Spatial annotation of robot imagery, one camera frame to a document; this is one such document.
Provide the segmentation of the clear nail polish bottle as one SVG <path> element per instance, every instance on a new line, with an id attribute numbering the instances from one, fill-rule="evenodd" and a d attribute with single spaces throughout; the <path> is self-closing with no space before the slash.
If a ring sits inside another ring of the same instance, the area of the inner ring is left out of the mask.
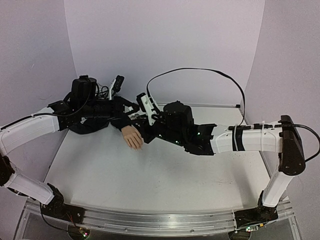
<path id="1" fill-rule="evenodd" d="M 138 113 L 131 114 L 129 117 L 131 120 L 140 120 L 143 118 L 143 116 Z"/>

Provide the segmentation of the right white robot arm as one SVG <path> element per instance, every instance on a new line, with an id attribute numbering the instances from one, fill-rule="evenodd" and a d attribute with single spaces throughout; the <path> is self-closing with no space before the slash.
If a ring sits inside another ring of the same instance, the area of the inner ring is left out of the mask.
<path id="1" fill-rule="evenodd" d="M 277 170 L 262 192 L 264 207 L 275 207 L 291 180 L 306 168 L 302 140 L 288 115 L 268 124 L 227 126 L 195 124 L 191 107 L 179 101 L 159 110 L 154 102 L 144 97 L 139 106 L 146 114 L 141 129 L 147 144 L 159 138 L 197 156 L 244 151 L 278 153 Z"/>

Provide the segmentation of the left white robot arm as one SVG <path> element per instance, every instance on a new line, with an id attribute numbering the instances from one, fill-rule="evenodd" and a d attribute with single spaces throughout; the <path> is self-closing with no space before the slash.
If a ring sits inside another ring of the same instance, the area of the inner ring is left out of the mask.
<path id="1" fill-rule="evenodd" d="M 0 185 L 43 205 L 56 218 L 64 218 L 67 206 L 58 189 L 34 180 L 10 162 L 8 154 L 16 148 L 47 134 L 63 131 L 83 119 L 120 120 L 139 111 L 139 106 L 116 94 L 124 77 L 118 75 L 107 88 L 107 96 L 98 93 L 95 78 L 81 75 L 74 79 L 71 91 L 63 100 L 0 128 Z"/>

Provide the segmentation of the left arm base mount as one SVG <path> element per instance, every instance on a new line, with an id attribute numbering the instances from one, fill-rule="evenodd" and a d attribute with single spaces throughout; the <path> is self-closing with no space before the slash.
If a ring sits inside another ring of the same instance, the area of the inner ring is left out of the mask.
<path id="1" fill-rule="evenodd" d="M 69 221 L 75 228 L 79 228 L 84 220 L 85 209 L 80 206 L 66 204 L 62 193 L 52 184 L 47 183 L 53 192 L 53 199 L 48 204 L 40 204 L 42 215 Z"/>

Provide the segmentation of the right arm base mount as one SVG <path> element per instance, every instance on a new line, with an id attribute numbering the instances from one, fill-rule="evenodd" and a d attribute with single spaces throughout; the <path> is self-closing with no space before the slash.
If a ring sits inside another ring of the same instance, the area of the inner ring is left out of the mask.
<path id="1" fill-rule="evenodd" d="M 261 192 L 256 207 L 234 212 L 236 230 L 242 230 L 250 226 L 258 226 L 260 224 L 267 224 L 270 221 L 278 219 L 276 207 L 267 207 L 263 205 L 263 193 L 264 191 Z"/>

